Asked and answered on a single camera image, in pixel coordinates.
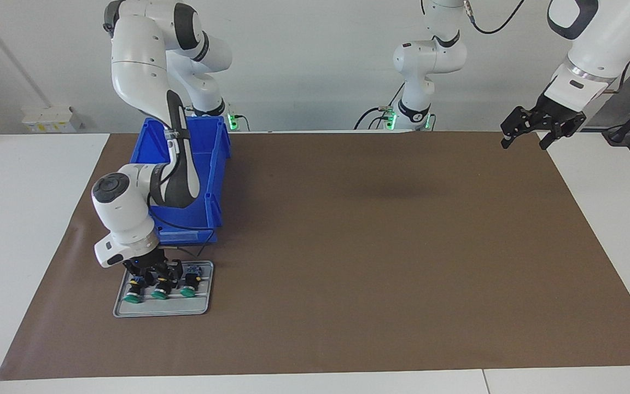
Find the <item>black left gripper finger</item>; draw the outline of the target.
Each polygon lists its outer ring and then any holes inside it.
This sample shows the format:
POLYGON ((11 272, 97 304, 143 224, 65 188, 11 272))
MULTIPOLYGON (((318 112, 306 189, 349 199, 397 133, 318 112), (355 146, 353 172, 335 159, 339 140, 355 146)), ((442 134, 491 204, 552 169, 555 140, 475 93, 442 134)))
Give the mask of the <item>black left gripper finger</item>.
POLYGON ((563 137, 573 136, 578 129, 583 125, 587 116, 585 113, 577 113, 572 119, 560 122, 547 118, 546 125, 544 127, 547 130, 546 135, 540 140, 539 147, 542 150, 547 150, 549 146, 563 137))
POLYGON ((510 145, 521 135, 530 133, 534 130, 543 130, 545 127, 545 118, 538 112, 526 110, 523 107, 516 107, 503 120, 500 125, 503 133, 501 146, 508 149, 510 145))

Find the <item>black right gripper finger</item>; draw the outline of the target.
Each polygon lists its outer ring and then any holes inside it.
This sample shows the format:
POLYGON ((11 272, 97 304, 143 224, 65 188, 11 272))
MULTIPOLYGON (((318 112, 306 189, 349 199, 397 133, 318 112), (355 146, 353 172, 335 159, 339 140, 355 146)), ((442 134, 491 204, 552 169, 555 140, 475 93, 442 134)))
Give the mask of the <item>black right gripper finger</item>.
POLYGON ((182 262, 161 262, 154 264, 154 273, 157 281, 177 285, 182 279, 182 262))
POLYGON ((134 264, 124 264, 128 274, 131 276, 133 287, 145 288, 154 285, 154 275, 150 268, 139 268, 134 264))

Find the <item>green push button switch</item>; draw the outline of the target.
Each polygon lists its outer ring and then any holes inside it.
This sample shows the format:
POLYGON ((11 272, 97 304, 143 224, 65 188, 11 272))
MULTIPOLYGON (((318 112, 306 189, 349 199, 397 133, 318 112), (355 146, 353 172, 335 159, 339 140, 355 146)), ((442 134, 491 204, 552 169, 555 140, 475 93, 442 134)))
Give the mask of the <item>green push button switch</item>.
POLYGON ((147 282, 141 279, 131 279, 128 282, 127 290, 123 301, 130 304, 140 304, 143 302, 143 291, 147 287, 147 282))
POLYGON ((180 294, 185 298, 193 298, 196 296, 197 290, 202 281, 202 267, 185 266, 185 275, 183 277, 183 287, 180 294))
POLYGON ((153 299, 166 300, 172 294, 172 290, 175 289, 177 282, 175 280, 163 279, 158 277, 156 285, 151 292, 150 296, 153 299))

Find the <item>grey metal tray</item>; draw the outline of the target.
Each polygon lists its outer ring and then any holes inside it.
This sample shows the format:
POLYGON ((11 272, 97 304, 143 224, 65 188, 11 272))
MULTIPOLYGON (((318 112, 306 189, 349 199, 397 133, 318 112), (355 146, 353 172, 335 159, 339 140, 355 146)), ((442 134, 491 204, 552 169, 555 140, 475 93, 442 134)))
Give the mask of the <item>grey metal tray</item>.
POLYGON ((197 316, 208 312, 212 296, 212 283, 215 265, 212 261, 183 262, 185 274, 200 274, 200 282, 194 297, 185 297, 180 293, 184 287, 184 279, 178 283, 166 300, 151 296, 152 287, 143 289, 138 303, 124 300, 130 290, 131 275, 125 271, 118 290, 113 316, 117 318, 163 317, 163 316, 197 316))

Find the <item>blue plastic storage bin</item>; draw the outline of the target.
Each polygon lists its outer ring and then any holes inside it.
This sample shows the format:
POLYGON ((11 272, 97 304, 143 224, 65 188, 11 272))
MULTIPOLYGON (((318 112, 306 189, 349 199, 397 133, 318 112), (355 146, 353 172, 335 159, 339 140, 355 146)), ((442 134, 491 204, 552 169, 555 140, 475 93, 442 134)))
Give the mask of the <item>blue plastic storage bin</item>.
POLYGON ((217 242, 223 226, 221 189, 231 144, 222 117, 189 117, 193 162, 200 180, 200 195, 188 207, 154 206, 153 219, 162 245, 201 245, 217 242))

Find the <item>brown table mat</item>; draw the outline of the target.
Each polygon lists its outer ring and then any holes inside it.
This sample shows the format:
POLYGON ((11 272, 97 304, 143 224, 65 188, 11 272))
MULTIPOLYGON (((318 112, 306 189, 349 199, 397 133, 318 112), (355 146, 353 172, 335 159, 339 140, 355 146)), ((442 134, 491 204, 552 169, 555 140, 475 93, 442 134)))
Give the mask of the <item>brown table mat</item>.
POLYGON ((630 294, 538 138, 231 135, 200 316, 116 318, 90 188, 0 380, 630 365, 630 294))

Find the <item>white wall socket box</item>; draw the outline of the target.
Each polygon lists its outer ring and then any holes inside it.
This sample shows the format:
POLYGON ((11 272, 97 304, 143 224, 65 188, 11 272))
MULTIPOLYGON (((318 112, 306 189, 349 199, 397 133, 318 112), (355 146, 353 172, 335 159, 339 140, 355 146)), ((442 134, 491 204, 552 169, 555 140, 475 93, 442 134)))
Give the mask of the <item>white wall socket box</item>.
POLYGON ((77 133, 84 127, 70 106, 25 109, 21 123, 31 133, 77 133))

